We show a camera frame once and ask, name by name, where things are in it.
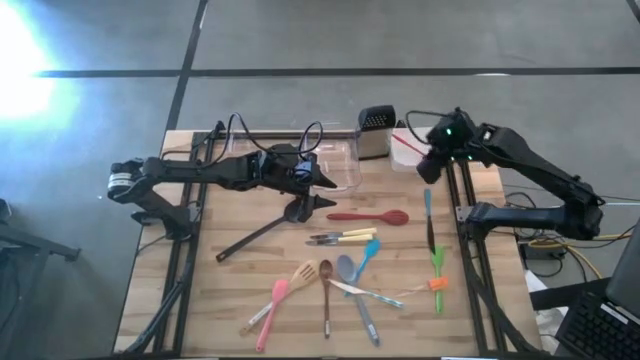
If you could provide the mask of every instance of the wooden table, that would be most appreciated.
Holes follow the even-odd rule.
[[[164,150],[188,150],[192,133],[168,132]],[[433,278],[425,236],[425,188],[430,188],[433,194],[436,243],[446,248],[443,274],[449,277],[449,288],[444,292],[444,313],[436,314],[434,295],[429,292],[402,298],[403,310],[365,298],[382,342],[376,348],[365,333],[354,300],[331,288],[332,333],[325,340],[323,290],[318,281],[293,294],[278,308],[263,356],[477,355],[446,181],[427,185],[415,173],[393,172],[388,159],[362,162],[360,170],[362,183],[351,197],[338,198],[337,206],[315,211],[307,223],[276,227],[220,264],[216,262],[216,254],[281,216],[291,196],[263,188],[240,193],[208,186],[183,356],[258,356],[255,345],[262,323],[246,337],[241,337],[238,330],[270,301],[271,287],[277,279],[290,278],[308,259],[329,259],[335,264],[341,254],[349,254],[356,262],[363,258],[363,246],[307,246],[304,241],[311,234],[378,227],[382,246],[360,279],[359,285],[364,289],[393,297],[402,289]],[[485,169],[471,164],[471,172],[478,201],[504,203],[495,167]],[[182,185],[161,184],[155,190],[177,204]],[[410,222],[393,227],[370,220],[335,222],[325,218],[331,212],[381,213],[389,209],[406,211]],[[146,228],[140,246],[163,231],[159,226]],[[115,350],[126,348],[156,312],[170,247],[169,241],[159,242],[136,259]],[[539,346],[540,337],[513,237],[492,234],[487,238],[487,247],[501,306],[524,336]],[[492,341],[486,311],[484,319]],[[171,320],[167,339],[173,338]]]

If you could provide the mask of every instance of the pink spatula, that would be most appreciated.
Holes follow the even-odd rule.
[[[276,307],[278,304],[287,296],[287,289],[289,288],[288,280],[278,280],[273,285],[273,290],[271,291],[271,302],[273,306],[271,306],[271,310],[269,310],[269,315],[267,315],[267,320],[264,322],[262,326],[262,331],[260,332],[260,336],[258,336],[258,343],[256,343],[256,351],[263,352],[264,344],[267,342],[267,336],[269,335],[269,328],[271,327],[271,321],[273,320],[273,314],[276,312]]]

